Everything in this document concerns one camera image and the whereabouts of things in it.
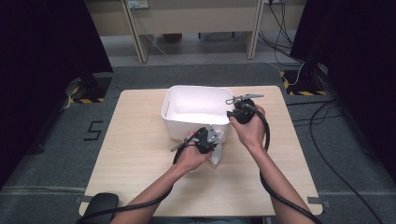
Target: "white wall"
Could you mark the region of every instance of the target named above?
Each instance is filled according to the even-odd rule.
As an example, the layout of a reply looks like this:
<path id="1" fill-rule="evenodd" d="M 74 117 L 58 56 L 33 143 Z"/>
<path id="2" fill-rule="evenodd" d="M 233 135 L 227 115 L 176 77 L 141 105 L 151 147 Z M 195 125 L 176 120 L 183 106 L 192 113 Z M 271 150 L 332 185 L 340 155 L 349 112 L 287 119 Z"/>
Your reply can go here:
<path id="1" fill-rule="evenodd" d="M 300 18 L 304 11 L 306 0 L 285 0 L 285 23 L 288 30 L 297 30 Z M 272 5 L 279 22 L 282 21 L 281 6 Z M 268 5 L 264 5 L 262 11 L 261 31 L 279 30 L 274 14 Z"/>

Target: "human hand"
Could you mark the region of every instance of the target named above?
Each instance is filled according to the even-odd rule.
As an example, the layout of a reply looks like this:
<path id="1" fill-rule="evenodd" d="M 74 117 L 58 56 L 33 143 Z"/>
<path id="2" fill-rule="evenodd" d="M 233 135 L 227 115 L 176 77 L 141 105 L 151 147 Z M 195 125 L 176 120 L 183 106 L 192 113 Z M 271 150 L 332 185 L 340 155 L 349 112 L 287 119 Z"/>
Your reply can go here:
<path id="1" fill-rule="evenodd" d="M 265 116 L 265 111 L 261 106 L 256 105 L 256 109 Z M 262 120 L 257 114 L 255 114 L 247 124 L 240 124 L 234 117 L 230 117 L 230 121 L 236 133 L 238 133 L 239 141 L 241 141 L 249 151 L 257 148 L 262 149 L 265 130 Z"/>
<path id="2" fill-rule="evenodd" d="M 193 134 L 194 132 L 189 132 L 187 137 L 190 137 Z M 201 154 L 195 143 L 190 141 L 189 145 L 181 152 L 175 166 L 177 169 L 180 169 L 183 174 L 186 174 L 189 171 L 197 169 L 202 165 L 202 163 L 209 160 L 212 157 L 212 153 L 213 152 L 210 151 L 207 154 Z"/>

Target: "white plastic bin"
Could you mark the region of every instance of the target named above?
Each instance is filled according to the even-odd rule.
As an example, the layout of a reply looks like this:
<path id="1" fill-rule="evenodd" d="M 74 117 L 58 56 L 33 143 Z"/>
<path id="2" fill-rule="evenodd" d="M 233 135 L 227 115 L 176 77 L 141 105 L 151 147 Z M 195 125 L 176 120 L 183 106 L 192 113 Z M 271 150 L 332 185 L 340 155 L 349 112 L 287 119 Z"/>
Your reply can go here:
<path id="1" fill-rule="evenodd" d="M 205 86 L 173 86 L 166 93 L 161 115 L 171 138 L 183 140 L 189 131 L 197 131 L 205 125 L 213 128 L 224 143 L 230 128 L 227 111 L 233 105 L 226 100 L 233 93 L 226 88 Z"/>

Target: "black mouse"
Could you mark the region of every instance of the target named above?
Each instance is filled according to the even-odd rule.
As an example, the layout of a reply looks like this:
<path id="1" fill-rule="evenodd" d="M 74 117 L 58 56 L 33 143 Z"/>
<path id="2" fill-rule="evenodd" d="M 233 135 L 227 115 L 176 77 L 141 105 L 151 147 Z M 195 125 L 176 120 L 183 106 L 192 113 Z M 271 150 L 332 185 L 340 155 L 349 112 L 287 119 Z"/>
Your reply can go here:
<path id="1" fill-rule="evenodd" d="M 91 199 L 85 210 L 84 217 L 96 212 L 116 208 L 119 203 L 119 196 L 114 193 L 98 193 Z M 97 217 L 84 218 L 85 224 L 108 224 L 113 219 L 114 214 L 108 213 Z"/>

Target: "black cable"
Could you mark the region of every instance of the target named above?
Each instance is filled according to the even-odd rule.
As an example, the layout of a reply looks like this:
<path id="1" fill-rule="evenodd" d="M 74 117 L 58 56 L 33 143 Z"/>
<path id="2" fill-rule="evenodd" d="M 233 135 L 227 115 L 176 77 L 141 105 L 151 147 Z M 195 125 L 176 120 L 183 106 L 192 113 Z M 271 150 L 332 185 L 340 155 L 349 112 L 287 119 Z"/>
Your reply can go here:
<path id="1" fill-rule="evenodd" d="M 301 102 L 301 103 L 292 103 L 292 104 L 286 104 L 286 105 L 309 105 L 309 104 L 321 104 L 321 103 L 329 103 L 329 102 L 333 102 L 333 100 Z"/>
<path id="2" fill-rule="evenodd" d="M 334 106 L 332 106 L 332 107 L 329 107 L 329 108 L 326 110 L 326 113 L 324 113 L 324 115 L 323 115 L 321 118 L 317 118 L 317 119 L 319 119 L 320 121 L 319 121 L 319 122 L 316 122 L 316 123 L 313 123 L 313 124 L 320 124 L 320 123 L 323 122 L 323 120 L 325 120 L 325 119 L 338 118 L 338 117 L 344 116 L 344 114 L 339 114 L 339 115 L 335 115 L 335 116 L 327 116 L 327 114 L 330 112 L 330 110 L 333 109 L 333 108 L 336 108 L 336 107 L 337 107 L 336 105 L 334 105 Z M 299 121 L 306 121 L 306 120 L 311 120 L 311 119 L 295 119 L 295 120 L 292 120 L 292 122 L 299 122 Z M 309 125 L 309 122 L 306 123 L 306 124 L 294 125 L 294 127 L 305 126 L 305 125 Z"/>
<path id="3" fill-rule="evenodd" d="M 320 124 L 322 121 L 324 121 L 325 119 L 335 119 L 335 118 L 340 118 L 343 117 L 344 114 L 340 114 L 340 115 L 334 115 L 334 116 L 328 116 L 328 117 L 322 117 L 319 118 L 320 121 L 313 123 L 313 124 Z M 297 120 L 292 120 L 293 122 L 298 122 L 298 121 L 303 121 L 303 120 L 310 120 L 310 119 L 297 119 Z M 305 125 L 309 125 L 309 123 L 304 123 L 304 124 L 295 124 L 293 125 L 294 127 L 301 127 L 301 126 L 305 126 Z"/>
<path id="4" fill-rule="evenodd" d="M 150 202 L 147 202 L 147 203 L 131 204 L 131 205 L 123 206 L 123 207 L 107 209 L 107 210 L 103 210 L 103 211 L 99 211 L 99 212 L 95 212 L 95 213 L 90 213 L 88 215 L 84 215 L 76 222 L 76 224 L 83 224 L 85 220 L 92 218 L 92 217 L 99 217 L 101 215 L 105 215 L 105 214 L 109 214 L 109 213 L 114 214 L 116 212 L 131 211 L 131 210 L 135 210 L 135 209 L 152 206 L 152 205 L 154 205 L 156 203 L 160 203 L 162 200 L 164 200 L 171 193 L 171 191 L 172 191 L 172 188 L 170 188 L 163 196 L 161 196 L 155 200 L 152 200 Z"/>
<path id="5" fill-rule="evenodd" d="M 264 129 L 265 129 L 265 144 L 264 144 L 264 148 L 265 150 L 268 150 L 269 147 L 269 143 L 270 143 L 270 129 L 269 129 L 269 124 L 265 118 L 265 116 L 258 111 L 255 107 L 245 104 L 243 107 L 248 108 L 249 110 L 253 111 L 255 114 L 257 114 L 259 116 L 259 118 L 262 120 L 262 124 L 264 125 Z M 302 215 L 304 215 L 305 217 L 309 218 L 310 220 L 312 220 L 314 223 L 320 224 L 320 220 L 315 217 L 314 215 L 312 215 L 312 213 L 310 213 L 309 211 L 303 209 L 302 207 L 300 207 L 299 205 L 292 203 L 291 201 L 283 198 L 282 196 L 278 195 L 276 192 L 274 192 L 269 186 L 268 184 L 265 182 L 264 177 L 262 176 L 262 172 L 260 172 L 260 181 L 262 182 L 262 186 L 265 188 L 265 190 L 267 190 L 267 192 L 273 196 L 275 199 L 277 199 L 278 201 L 280 201 L 281 203 L 287 205 L 288 207 L 296 210 L 297 212 L 301 213 Z"/>
<path id="6" fill-rule="evenodd" d="M 177 146 L 177 153 L 173 159 L 173 164 L 175 164 L 178 160 L 178 157 L 180 156 L 182 150 L 189 146 L 188 143 L 191 141 L 191 139 L 195 136 L 195 134 L 193 134 L 190 138 L 186 139 L 183 144 L 181 144 L 180 146 Z M 131 210 L 136 210 L 136 209 L 140 209 L 140 208 L 144 208 L 144 207 L 149 207 L 152 206 L 156 203 L 160 203 L 162 202 L 172 191 L 172 188 L 170 188 L 168 191 L 165 192 L 165 194 L 157 199 L 154 199 L 152 201 L 146 202 L 146 203 L 138 203 L 138 204 L 131 204 L 131 205 L 125 205 L 123 207 L 117 207 L 117 208 L 112 208 L 112 209 L 107 209 L 107 210 L 103 210 L 103 211 L 98 211 L 95 213 L 91 213 L 88 215 L 84 215 L 83 217 L 81 217 L 76 224 L 83 224 L 85 220 L 92 218 L 92 217 L 99 217 L 101 215 L 105 215 L 105 214 L 109 214 L 109 213 L 116 213 L 116 212 L 126 212 L 126 211 L 131 211 Z"/>
<path id="7" fill-rule="evenodd" d="M 312 125 L 313 125 L 313 119 L 315 117 L 315 115 L 326 105 L 330 104 L 331 102 L 333 102 L 334 100 L 323 104 L 311 117 L 311 120 L 309 122 L 309 134 L 311 136 L 312 142 L 314 143 L 315 148 L 318 151 L 318 154 L 320 155 L 320 157 L 323 159 L 323 161 L 328 165 L 328 167 L 334 172 L 335 175 L 337 175 L 338 178 L 340 178 L 341 181 L 343 181 L 354 193 L 356 196 L 358 196 L 358 198 L 366 205 L 366 207 L 370 210 L 370 212 L 373 214 L 373 216 L 375 217 L 375 219 L 377 220 L 378 223 L 382 224 L 381 219 L 379 218 L 379 216 L 376 214 L 376 212 L 373 210 L 373 208 L 370 206 L 370 204 L 368 204 L 363 197 L 361 197 L 361 195 L 343 178 L 341 177 L 336 171 L 335 169 L 332 167 L 332 165 L 329 163 L 329 161 L 327 161 L 327 159 L 324 157 L 322 151 L 320 150 L 320 148 L 318 147 L 317 141 L 315 140 L 315 137 L 312 133 Z"/>

